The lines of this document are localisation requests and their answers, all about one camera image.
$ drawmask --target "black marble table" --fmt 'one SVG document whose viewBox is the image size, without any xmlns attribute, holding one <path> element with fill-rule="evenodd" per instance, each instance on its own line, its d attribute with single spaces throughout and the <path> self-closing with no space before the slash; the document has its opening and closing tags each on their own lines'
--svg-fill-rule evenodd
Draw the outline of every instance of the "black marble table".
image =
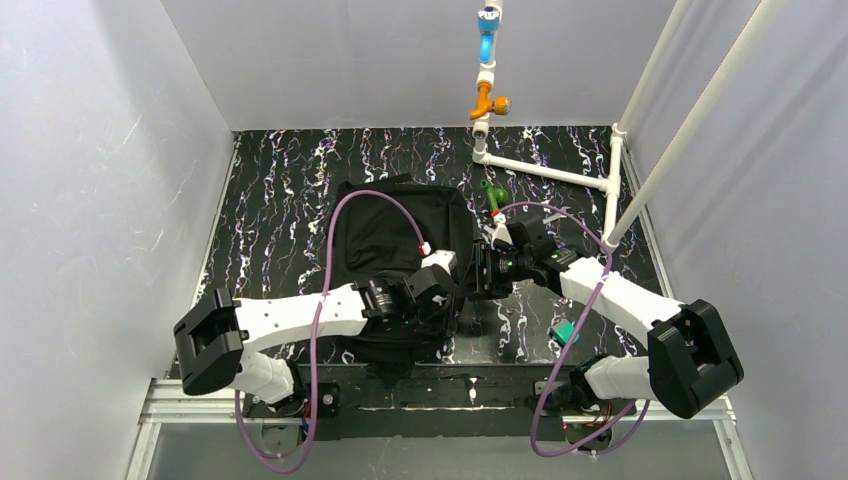
<svg viewBox="0 0 848 480">
<path fill-rule="evenodd" d="M 590 176 L 606 175 L 608 127 L 495 128 L 489 150 Z M 511 192 L 511 201 L 535 200 L 568 207 L 600 236 L 605 199 L 595 190 L 471 162 L 467 128 L 249 131 L 237 134 L 232 176 L 209 256 L 203 288 L 229 286 L 236 296 L 277 298 L 321 290 L 327 220 L 340 182 L 362 183 L 410 173 L 419 183 L 460 189 L 478 226 L 486 220 L 480 181 Z M 625 180 L 622 204 L 630 200 Z M 549 225 L 556 235 L 589 244 L 568 220 Z M 659 292 L 654 264 L 638 222 L 614 254 L 614 269 Z M 502 301 L 469 302 L 453 339 L 431 361 L 449 363 L 552 362 L 559 347 L 548 327 L 577 320 L 583 306 L 528 283 Z M 569 360 L 597 352 L 636 352 L 632 339 L 592 314 Z M 271 349 L 278 358 L 308 362 L 305 342 Z M 326 363 L 356 362 L 333 339 L 321 339 Z"/>
</svg>

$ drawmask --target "blue valve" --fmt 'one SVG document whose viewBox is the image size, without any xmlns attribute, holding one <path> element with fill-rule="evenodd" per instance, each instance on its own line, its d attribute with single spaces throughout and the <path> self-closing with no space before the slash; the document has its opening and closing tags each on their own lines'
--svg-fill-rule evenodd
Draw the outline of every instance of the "blue valve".
<svg viewBox="0 0 848 480">
<path fill-rule="evenodd" d="M 477 12 L 477 27 L 480 29 L 480 63 L 492 60 L 495 45 L 495 30 L 501 26 L 501 12 L 495 7 L 486 7 Z"/>
</svg>

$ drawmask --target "white wall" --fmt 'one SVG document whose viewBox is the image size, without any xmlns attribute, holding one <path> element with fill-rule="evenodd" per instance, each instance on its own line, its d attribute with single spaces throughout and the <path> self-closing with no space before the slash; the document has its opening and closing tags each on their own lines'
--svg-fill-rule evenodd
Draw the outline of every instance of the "white wall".
<svg viewBox="0 0 848 480">
<path fill-rule="evenodd" d="M 231 134 L 159 2 L 4 2 L 0 92 L 0 478 L 121 478 Z"/>
<path fill-rule="evenodd" d="M 163 0 L 233 130 L 469 125 L 483 0 Z M 619 120 L 673 0 L 506 0 L 493 123 Z"/>
<path fill-rule="evenodd" d="M 650 119 L 685 115 L 755 2 L 705 3 L 715 28 L 679 45 L 634 129 L 643 178 L 674 131 Z M 745 367 L 731 399 L 756 478 L 848 470 L 846 52 L 843 1 L 787 2 L 649 204 L 675 295 L 719 308 Z"/>
</svg>

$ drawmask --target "black bag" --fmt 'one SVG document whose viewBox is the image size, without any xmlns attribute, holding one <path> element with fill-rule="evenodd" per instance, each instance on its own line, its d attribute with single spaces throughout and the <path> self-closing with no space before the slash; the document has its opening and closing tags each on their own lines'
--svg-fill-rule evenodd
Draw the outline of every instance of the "black bag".
<svg viewBox="0 0 848 480">
<path fill-rule="evenodd" d="M 453 187 L 404 183 L 409 174 L 384 180 L 339 186 L 336 205 L 356 190 L 376 190 L 401 203 L 415 218 L 426 242 L 435 250 L 456 253 L 454 281 L 462 280 L 471 262 L 475 224 L 466 200 Z M 336 221 L 333 246 L 332 288 L 373 277 L 397 280 L 421 266 L 418 241 L 406 217 L 385 199 L 360 196 L 348 202 Z M 412 363 L 434 359 L 445 340 L 456 331 L 462 301 L 453 295 L 443 308 L 419 318 L 428 325 L 443 325 L 438 332 L 422 333 L 416 322 L 393 320 L 370 325 L 356 337 L 339 337 L 340 347 L 358 361 Z"/>
</svg>

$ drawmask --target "orange valve handle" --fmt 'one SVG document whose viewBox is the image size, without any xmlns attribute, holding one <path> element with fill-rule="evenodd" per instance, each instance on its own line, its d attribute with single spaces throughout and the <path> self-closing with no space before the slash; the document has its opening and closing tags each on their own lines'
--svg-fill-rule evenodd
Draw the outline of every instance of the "orange valve handle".
<svg viewBox="0 0 848 480">
<path fill-rule="evenodd" d="M 509 98 L 495 97 L 494 100 L 490 100 L 489 94 L 491 92 L 491 83 L 480 82 L 480 84 L 477 85 L 477 108 L 471 110 L 469 115 L 471 120 L 477 120 L 489 112 L 495 112 L 495 115 L 506 115 L 509 113 Z"/>
</svg>

